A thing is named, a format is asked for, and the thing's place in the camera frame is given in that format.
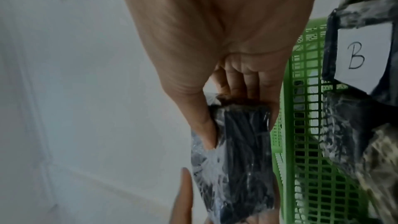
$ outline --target white wall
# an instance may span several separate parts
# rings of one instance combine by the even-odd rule
[[[52,161],[171,207],[180,167],[190,167],[190,131],[163,94],[124,1],[9,1],[5,18],[16,24],[10,32]],[[337,2],[316,0],[312,17]],[[206,216],[198,194],[195,216]]]

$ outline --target white label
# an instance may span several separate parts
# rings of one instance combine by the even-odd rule
[[[392,23],[339,29],[335,79],[370,94],[386,70]]]

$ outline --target hand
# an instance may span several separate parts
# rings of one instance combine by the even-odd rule
[[[274,179],[275,192],[275,209],[259,214],[255,217],[249,217],[246,223],[249,224],[279,224],[280,194],[278,182]],[[194,201],[194,193],[192,190],[192,178],[188,169],[181,170],[180,191],[174,202],[171,212],[170,224],[191,224],[192,223],[192,206]],[[213,224],[209,219],[205,224]]]
[[[206,148],[216,145],[203,87],[260,99],[271,125],[288,58],[314,0],[126,0],[165,92]]]

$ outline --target green plastic basket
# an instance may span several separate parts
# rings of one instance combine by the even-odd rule
[[[367,216],[363,191],[322,157],[322,93],[344,88],[321,80],[326,19],[311,20],[293,49],[272,132],[274,172],[285,224],[338,224]]]

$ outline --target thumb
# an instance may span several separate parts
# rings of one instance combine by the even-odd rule
[[[202,90],[192,94],[167,93],[177,104],[192,130],[200,137],[205,149],[213,149],[217,144],[217,131],[210,117],[206,97]]]
[[[192,189],[192,178],[188,169],[181,170],[180,191],[174,202],[171,213],[170,224],[190,224],[192,223],[192,206],[194,193]]]

